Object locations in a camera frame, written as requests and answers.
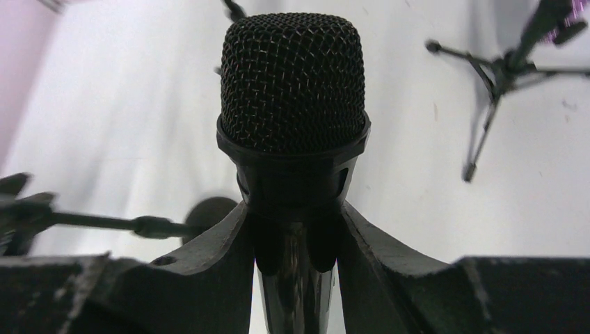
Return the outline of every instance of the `pink wall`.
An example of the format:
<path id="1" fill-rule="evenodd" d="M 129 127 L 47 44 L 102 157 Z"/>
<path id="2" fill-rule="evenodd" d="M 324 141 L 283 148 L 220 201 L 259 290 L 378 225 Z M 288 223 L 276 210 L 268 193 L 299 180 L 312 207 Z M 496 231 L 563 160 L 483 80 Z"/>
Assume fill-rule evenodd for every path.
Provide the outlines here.
<path id="1" fill-rule="evenodd" d="M 38 0 L 0 0 L 0 167 L 57 19 Z"/>

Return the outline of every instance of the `black mesh grille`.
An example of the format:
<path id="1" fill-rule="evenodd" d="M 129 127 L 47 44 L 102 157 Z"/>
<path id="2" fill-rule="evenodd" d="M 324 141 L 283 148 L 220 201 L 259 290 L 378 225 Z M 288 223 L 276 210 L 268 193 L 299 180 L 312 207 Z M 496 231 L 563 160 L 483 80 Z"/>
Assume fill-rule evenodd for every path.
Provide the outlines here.
<path id="1" fill-rule="evenodd" d="M 263 152 L 314 153 L 365 126 L 360 37 L 341 17 L 283 13 L 234 23 L 221 59 L 221 126 Z"/>

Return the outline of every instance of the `microphone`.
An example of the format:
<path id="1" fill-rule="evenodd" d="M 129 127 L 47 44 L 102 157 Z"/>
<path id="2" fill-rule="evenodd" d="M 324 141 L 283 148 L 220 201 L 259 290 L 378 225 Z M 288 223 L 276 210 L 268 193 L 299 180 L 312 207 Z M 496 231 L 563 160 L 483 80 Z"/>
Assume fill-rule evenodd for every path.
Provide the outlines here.
<path id="1" fill-rule="evenodd" d="M 227 31 L 217 142 L 237 166 L 270 333 L 325 333 L 341 208 L 371 122 L 360 37 L 332 15 Z"/>
<path id="2" fill-rule="evenodd" d="M 545 36 L 543 43 L 563 45 L 583 32 L 588 24 L 582 18 L 582 12 L 588 2 L 589 0 L 571 0 L 571 14 L 564 21 L 558 22 L 557 28 Z"/>

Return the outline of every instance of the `white backdrop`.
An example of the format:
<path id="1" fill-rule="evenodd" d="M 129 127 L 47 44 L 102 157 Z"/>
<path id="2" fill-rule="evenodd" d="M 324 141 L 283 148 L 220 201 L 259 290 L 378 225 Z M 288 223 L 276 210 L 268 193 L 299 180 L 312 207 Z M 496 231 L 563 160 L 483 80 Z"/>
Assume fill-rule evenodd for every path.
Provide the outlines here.
<path id="1" fill-rule="evenodd" d="M 249 15 L 330 13 L 358 28 L 372 133 L 349 201 L 409 246 L 469 255 L 590 255 L 590 81 L 556 79 L 506 98 L 472 184 L 461 181 L 482 85 L 424 41 L 493 56 L 518 41 L 535 1 L 242 0 Z M 27 193 L 58 206 L 181 221 L 211 195 L 239 199 L 216 148 L 219 77 L 230 21 L 219 0 L 100 0 L 58 27 L 3 174 L 35 174 Z M 590 34 L 540 47 L 537 65 L 590 66 Z M 150 261 L 179 245 L 128 233 L 53 228 L 36 254 L 113 251 Z M 264 319 L 254 284 L 251 333 Z M 334 294 L 330 333 L 343 333 Z"/>

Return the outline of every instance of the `stand leg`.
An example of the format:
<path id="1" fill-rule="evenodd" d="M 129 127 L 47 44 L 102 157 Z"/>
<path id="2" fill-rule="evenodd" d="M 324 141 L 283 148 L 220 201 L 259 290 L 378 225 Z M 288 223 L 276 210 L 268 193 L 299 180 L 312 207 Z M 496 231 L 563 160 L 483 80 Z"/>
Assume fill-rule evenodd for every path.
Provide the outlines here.
<path id="1" fill-rule="evenodd" d="M 590 68 L 537 68 L 533 73 L 545 74 L 548 76 L 554 75 L 583 75 L 590 77 Z"/>
<path id="2" fill-rule="evenodd" d="M 481 137 L 481 140 L 479 141 L 479 145 L 477 146 L 475 156 L 471 161 L 469 161 L 469 163 L 465 167 L 465 170 L 463 171 L 463 181 L 465 182 L 471 182 L 471 180 L 473 180 L 473 175 L 475 174 L 475 170 L 477 169 L 477 161 L 479 160 L 481 151 L 484 149 L 484 144 L 486 143 L 486 139 L 488 138 L 488 134 L 490 133 L 490 127 L 492 126 L 492 123 L 495 119 L 499 103 L 500 97 L 496 97 L 494 100 L 492 100 L 492 103 L 490 104 L 488 117 L 486 119 L 486 122 L 484 123 L 484 134 Z"/>
<path id="3" fill-rule="evenodd" d="M 431 52 L 432 54 L 443 53 L 443 54 L 447 54 L 449 56 L 453 56 L 455 58 L 460 58 L 460 59 L 469 61 L 470 63 L 476 63 L 479 65 L 484 65 L 484 66 L 489 66 L 489 67 L 492 66 L 492 63 L 490 61 L 487 61 L 486 59 L 472 56 L 468 52 L 460 52 L 460 51 L 451 49 L 449 47 L 444 47 L 444 46 L 440 45 L 439 42 L 436 42 L 435 40 L 429 40 L 428 42 L 426 42 L 426 49 L 429 52 Z"/>

